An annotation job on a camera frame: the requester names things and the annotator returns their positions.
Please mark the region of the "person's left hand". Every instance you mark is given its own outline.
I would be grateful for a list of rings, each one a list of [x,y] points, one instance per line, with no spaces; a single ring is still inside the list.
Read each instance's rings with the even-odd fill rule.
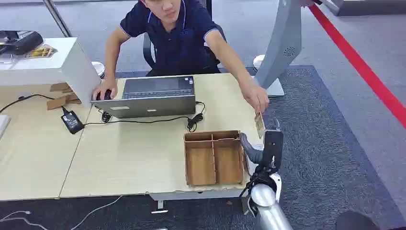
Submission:
[[[257,114],[265,112],[269,105],[268,95],[264,88],[254,81],[241,81],[238,83],[244,99],[252,106]]]

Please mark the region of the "person's right hand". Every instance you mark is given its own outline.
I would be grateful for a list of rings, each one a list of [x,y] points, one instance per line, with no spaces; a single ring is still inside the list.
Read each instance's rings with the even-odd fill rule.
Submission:
[[[103,80],[94,90],[92,94],[92,100],[110,100],[116,96],[117,84],[115,79]]]

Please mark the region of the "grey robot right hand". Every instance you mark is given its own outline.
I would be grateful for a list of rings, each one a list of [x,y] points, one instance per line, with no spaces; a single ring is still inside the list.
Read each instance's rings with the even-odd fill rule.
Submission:
[[[263,149],[254,148],[245,133],[240,134],[240,142],[247,163],[255,164],[259,171],[269,174],[278,172],[282,160],[283,132],[277,118],[272,120],[271,129],[264,131]]]

